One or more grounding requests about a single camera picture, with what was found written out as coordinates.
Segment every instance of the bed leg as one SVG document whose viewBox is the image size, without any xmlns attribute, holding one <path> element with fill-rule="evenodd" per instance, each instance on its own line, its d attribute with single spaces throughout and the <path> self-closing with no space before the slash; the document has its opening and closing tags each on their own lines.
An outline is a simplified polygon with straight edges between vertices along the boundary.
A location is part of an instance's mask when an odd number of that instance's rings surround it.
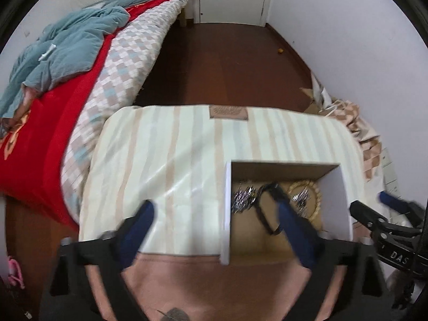
<svg viewBox="0 0 428 321">
<path fill-rule="evenodd" d="M 187 20 L 186 20 L 186 13 L 184 8 L 181 10 L 181 13 L 178 16 L 178 19 L 180 20 L 180 27 L 185 28 L 187 26 Z"/>
</svg>

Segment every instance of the dark brown floor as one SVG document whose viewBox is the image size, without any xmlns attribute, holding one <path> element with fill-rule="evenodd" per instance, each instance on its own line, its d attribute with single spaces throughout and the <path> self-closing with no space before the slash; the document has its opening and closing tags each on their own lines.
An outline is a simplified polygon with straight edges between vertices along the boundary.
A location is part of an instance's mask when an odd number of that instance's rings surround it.
<svg viewBox="0 0 428 321">
<path fill-rule="evenodd" d="M 303 111 L 309 99 L 299 87 L 311 85 L 286 49 L 266 29 L 238 24 L 173 25 L 136 104 L 220 104 Z M 63 237 L 72 230 L 8 199 L 9 254 L 22 266 L 32 305 L 38 309 L 43 283 Z"/>
</svg>

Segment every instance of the red blanket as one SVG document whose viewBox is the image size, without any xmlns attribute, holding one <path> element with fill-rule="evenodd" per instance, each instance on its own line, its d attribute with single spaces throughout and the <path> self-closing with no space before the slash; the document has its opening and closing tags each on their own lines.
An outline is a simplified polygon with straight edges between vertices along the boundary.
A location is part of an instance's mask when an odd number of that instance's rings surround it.
<svg viewBox="0 0 428 321">
<path fill-rule="evenodd" d="M 168 0 L 130 7 L 129 22 Z M 0 192 L 54 220 L 78 229 L 64 204 L 61 166 L 77 119 L 104 66 L 116 36 L 108 35 L 93 68 L 36 99 L 22 124 L 0 142 Z"/>
</svg>

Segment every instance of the teal blanket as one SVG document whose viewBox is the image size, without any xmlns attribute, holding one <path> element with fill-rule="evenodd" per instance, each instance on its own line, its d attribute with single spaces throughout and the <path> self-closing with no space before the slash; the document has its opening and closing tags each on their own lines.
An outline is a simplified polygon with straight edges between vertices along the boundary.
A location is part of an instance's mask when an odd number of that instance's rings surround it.
<svg viewBox="0 0 428 321">
<path fill-rule="evenodd" d="M 125 7 L 149 0 L 107 0 L 103 8 L 72 12 L 48 25 L 39 39 L 16 60 L 9 85 L 0 99 L 0 119 L 12 118 L 23 99 L 21 84 L 41 94 L 72 77 L 89 71 L 104 36 L 124 27 L 129 20 Z M 0 124 L 0 138 L 5 135 Z"/>
</svg>

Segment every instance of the open box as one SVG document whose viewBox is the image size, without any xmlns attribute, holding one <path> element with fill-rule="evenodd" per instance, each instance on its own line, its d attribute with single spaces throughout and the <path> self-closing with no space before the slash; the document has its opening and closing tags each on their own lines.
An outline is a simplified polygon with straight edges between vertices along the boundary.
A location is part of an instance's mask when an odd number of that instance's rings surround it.
<svg viewBox="0 0 428 321">
<path fill-rule="evenodd" d="M 294 181 L 315 181 L 322 201 L 319 216 L 312 224 L 317 230 L 326 231 L 336 239 L 353 239 L 350 201 L 340 165 L 231 161 L 226 164 L 225 206 L 221 217 L 220 262 L 223 265 L 277 263 L 294 257 L 284 233 L 270 236 L 258 220 L 254 208 L 231 213 L 233 193 L 245 180 L 251 180 L 256 187 L 275 181 L 284 191 Z M 268 194 L 262 196 L 260 206 L 271 227 L 277 228 L 277 205 Z"/>
</svg>

